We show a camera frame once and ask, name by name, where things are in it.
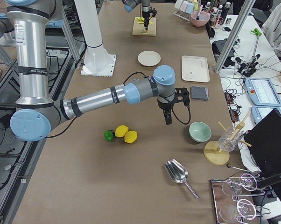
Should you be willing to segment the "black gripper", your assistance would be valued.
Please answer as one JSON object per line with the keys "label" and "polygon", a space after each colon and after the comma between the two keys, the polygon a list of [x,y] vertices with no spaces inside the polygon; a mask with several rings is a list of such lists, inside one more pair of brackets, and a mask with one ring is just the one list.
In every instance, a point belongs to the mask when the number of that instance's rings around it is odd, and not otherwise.
{"label": "black gripper", "polygon": [[142,17],[144,18],[144,22],[148,23],[150,20],[150,16],[155,17],[157,14],[157,11],[155,8],[152,8],[151,6],[142,6]]}
{"label": "black gripper", "polygon": [[172,124],[171,109],[173,105],[167,98],[164,98],[162,96],[157,97],[157,103],[159,108],[163,110],[163,115],[165,117],[166,125],[171,125]]}

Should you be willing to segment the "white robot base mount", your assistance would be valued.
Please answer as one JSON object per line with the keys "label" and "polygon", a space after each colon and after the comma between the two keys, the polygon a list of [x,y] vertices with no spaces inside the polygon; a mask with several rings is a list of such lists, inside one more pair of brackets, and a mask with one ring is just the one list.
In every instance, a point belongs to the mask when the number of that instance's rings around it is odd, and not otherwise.
{"label": "white robot base mount", "polygon": [[104,48],[95,1],[76,0],[75,5],[87,46],[81,74],[111,77],[116,55],[109,54]]}

